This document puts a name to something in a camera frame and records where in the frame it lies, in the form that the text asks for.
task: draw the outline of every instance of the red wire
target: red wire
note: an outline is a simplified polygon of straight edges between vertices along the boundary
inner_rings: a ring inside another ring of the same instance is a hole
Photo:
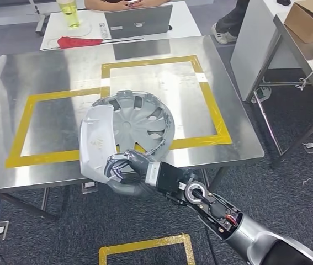
[[[228,219],[228,221],[230,221],[231,224],[233,224],[234,226],[237,226],[237,223],[236,222],[236,219],[234,219],[233,216],[226,215],[225,218]]]

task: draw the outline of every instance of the cardboard box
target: cardboard box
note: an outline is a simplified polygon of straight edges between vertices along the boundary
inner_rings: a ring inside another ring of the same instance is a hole
[[[313,43],[313,0],[295,2],[284,24],[305,43]]]

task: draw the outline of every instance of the red cloth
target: red cloth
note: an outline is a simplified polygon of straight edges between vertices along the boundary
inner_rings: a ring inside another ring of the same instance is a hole
[[[57,42],[60,49],[100,45],[103,39],[81,39],[60,37]]]

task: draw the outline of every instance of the person's leg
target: person's leg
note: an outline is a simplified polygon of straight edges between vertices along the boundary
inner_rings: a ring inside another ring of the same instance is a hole
[[[234,9],[214,24],[212,32],[222,44],[236,41],[248,3],[249,0],[237,0]]]
[[[235,8],[216,23],[216,31],[225,33],[231,27],[241,25],[246,10],[247,10],[248,2],[249,0],[237,0]]]

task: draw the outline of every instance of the person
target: person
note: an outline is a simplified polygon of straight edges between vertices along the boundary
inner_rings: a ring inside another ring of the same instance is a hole
[[[237,41],[250,0],[237,0],[235,8],[212,26],[211,32],[218,43]]]
[[[100,11],[120,11],[132,8],[156,7],[169,0],[141,0],[128,6],[126,0],[85,0],[85,7]]]

